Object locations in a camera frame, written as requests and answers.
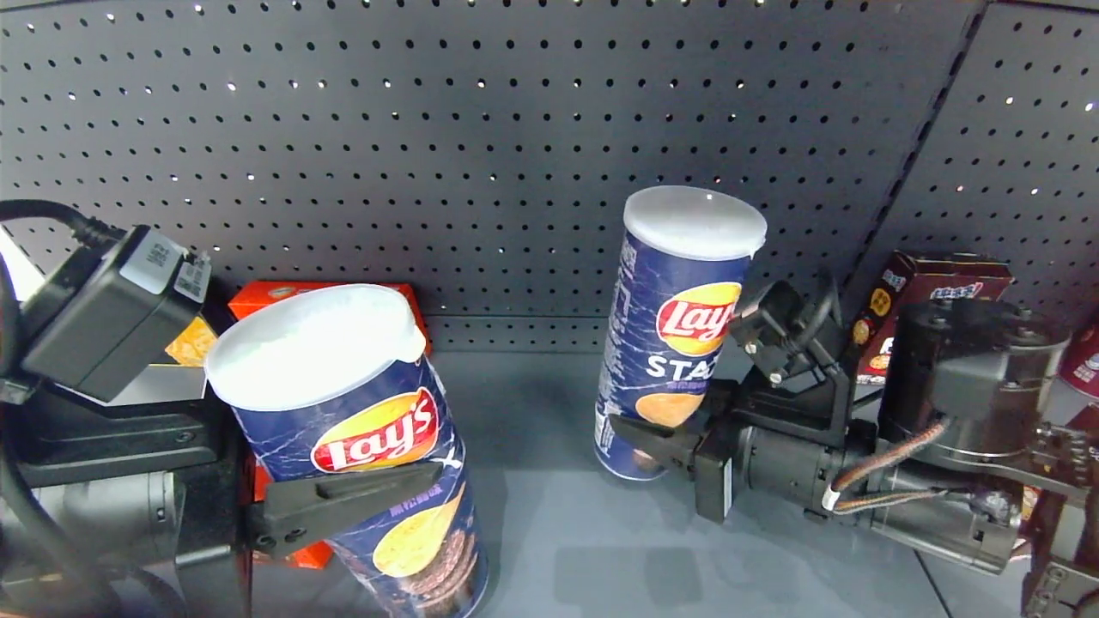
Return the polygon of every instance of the potato chip image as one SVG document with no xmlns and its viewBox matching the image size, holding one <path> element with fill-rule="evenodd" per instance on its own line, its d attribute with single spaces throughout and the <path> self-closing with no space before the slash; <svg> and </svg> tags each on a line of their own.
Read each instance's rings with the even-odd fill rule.
<svg viewBox="0 0 1099 618">
<path fill-rule="evenodd" d="M 458 511 L 465 484 L 451 501 L 424 509 L 393 526 L 374 549 L 374 565 L 390 577 L 408 577 L 426 569 L 443 547 Z"/>
<path fill-rule="evenodd" d="M 218 335 L 213 334 L 206 321 L 195 318 L 164 351 L 185 367 L 201 367 L 217 340 Z"/>
<path fill-rule="evenodd" d="M 888 369 L 889 368 L 889 355 L 878 354 L 877 356 L 870 358 L 870 368 L 873 369 Z"/>
<path fill-rule="evenodd" d="M 870 339 L 870 324 L 866 323 L 866 320 L 858 320 L 852 329 L 851 338 L 855 341 L 855 345 L 863 345 Z"/>
<path fill-rule="evenodd" d="M 653 393 L 637 399 L 637 413 L 652 423 L 679 427 L 701 404 L 702 395 Z"/>
<path fill-rule="evenodd" d="M 870 310 L 879 317 L 885 317 L 890 308 L 892 308 L 892 300 L 889 298 L 889 293 L 881 288 L 875 288 L 874 294 L 870 295 Z"/>
</svg>

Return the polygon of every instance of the gray shelf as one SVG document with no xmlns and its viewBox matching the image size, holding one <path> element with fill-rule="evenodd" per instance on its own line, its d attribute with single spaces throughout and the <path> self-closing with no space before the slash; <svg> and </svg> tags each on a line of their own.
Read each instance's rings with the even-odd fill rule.
<svg viewBox="0 0 1099 618">
<path fill-rule="evenodd" d="M 599 358 L 434 355 L 493 565 L 479 618 L 946 616 L 901 545 L 813 525 L 757 494 L 740 496 L 718 527 L 693 515 L 685 479 L 629 484 L 604 473 L 591 448 Z M 724 372 L 739 368 L 730 354 Z M 338 565 L 259 569 L 255 599 L 270 618 L 368 606 Z"/>
</svg>

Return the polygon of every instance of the sticker label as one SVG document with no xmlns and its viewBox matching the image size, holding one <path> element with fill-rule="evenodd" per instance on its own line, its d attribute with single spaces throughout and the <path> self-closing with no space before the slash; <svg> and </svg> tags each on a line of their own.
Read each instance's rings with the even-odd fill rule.
<svg viewBox="0 0 1099 618">
<path fill-rule="evenodd" d="M 176 275 L 175 288 L 176 291 L 190 298 L 195 302 L 202 302 L 206 300 L 206 290 L 210 285 L 210 261 L 199 260 L 197 263 L 191 264 L 190 262 L 185 262 L 179 268 L 179 274 Z"/>
<path fill-rule="evenodd" d="M 162 294 L 182 256 L 179 245 L 164 234 L 148 230 L 119 274 L 149 294 Z"/>
<path fill-rule="evenodd" d="M 725 517 L 729 517 L 729 509 L 733 508 L 733 460 L 725 460 L 725 463 L 721 464 L 721 474 L 724 476 L 721 497 L 724 500 Z"/>
</svg>

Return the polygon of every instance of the lay's logo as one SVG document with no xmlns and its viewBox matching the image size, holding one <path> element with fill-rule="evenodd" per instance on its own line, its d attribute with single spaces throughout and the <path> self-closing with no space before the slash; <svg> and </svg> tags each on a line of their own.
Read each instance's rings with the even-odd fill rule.
<svg viewBox="0 0 1099 618">
<path fill-rule="evenodd" d="M 706 356 L 721 346 L 733 319 L 741 284 L 692 287 L 673 296 L 656 313 L 656 333 L 669 347 L 687 356 Z"/>
<path fill-rule="evenodd" d="M 421 387 L 341 421 L 321 435 L 310 456 L 329 473 L 389 467 L 422 459 L 437 440 L 435 398 Z"/>
</svg>

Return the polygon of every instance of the lay's stax can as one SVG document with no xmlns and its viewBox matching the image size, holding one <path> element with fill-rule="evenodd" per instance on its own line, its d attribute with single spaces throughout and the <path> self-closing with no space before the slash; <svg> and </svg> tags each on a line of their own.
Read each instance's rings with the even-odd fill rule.
<svg viewBox="0 0 1099 618">
<path fill-rule="evenodd" d="M 404 297 L 310 291 L 237 322 L 206 360 L 275 481 L 433 460 L 431 489 L 328 543 L 393 618 L 468 616 L 488 584 L 465 445 Z"/>
<path fill-rule="evenodd" d="M 767 222 L 736 198 L 692 187 L 639 191 L 623 219 L 596 454 L 618 476 L 650 481 L 664 470 L 615 435 L 609 416 L 678 427 L 698 409 Z"/>
</svg>

